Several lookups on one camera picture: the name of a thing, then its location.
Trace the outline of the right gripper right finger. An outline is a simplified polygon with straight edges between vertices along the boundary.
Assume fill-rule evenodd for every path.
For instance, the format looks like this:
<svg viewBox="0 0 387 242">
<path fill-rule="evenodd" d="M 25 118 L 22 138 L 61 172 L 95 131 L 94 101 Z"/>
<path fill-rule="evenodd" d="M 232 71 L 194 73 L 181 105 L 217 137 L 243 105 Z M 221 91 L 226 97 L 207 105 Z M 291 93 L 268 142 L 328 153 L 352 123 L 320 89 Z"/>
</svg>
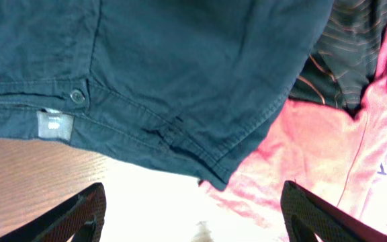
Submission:
<svg viewBox="0 0 387 242">
<path fill-rule="evenodd" d="M 387 235 L 361 223 L 294 181 L 284 183 L 280 206 L 290 242 L 387 242 Z"/>
</svg>

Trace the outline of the blue denim shorts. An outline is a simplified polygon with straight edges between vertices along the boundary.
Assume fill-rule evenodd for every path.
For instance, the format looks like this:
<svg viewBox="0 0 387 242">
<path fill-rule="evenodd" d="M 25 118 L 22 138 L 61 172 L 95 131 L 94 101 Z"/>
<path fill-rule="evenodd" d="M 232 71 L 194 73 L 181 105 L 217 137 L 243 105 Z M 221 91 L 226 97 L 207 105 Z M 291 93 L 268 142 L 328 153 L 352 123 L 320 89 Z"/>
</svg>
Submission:
<svg viewBox="0 0 387 242">
<path fill-rule="evenodd" d="M 0 138 L 224 190 L 266 137 L 333 2 L 0 1 Z"/>
</svg>

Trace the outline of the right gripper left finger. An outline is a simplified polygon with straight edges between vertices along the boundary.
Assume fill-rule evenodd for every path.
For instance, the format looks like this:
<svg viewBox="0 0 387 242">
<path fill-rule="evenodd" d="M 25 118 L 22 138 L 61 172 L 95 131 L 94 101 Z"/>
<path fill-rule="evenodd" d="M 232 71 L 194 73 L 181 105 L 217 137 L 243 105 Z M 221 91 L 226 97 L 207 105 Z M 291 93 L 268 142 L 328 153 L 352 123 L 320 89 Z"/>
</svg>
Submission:
<svg viewBox="0 0 387 242">
<path fill-rule="evenodd" d="M 99 242 L 106 212 L 102 183 L 94 183 L 0 242 Z"/>
</svg>

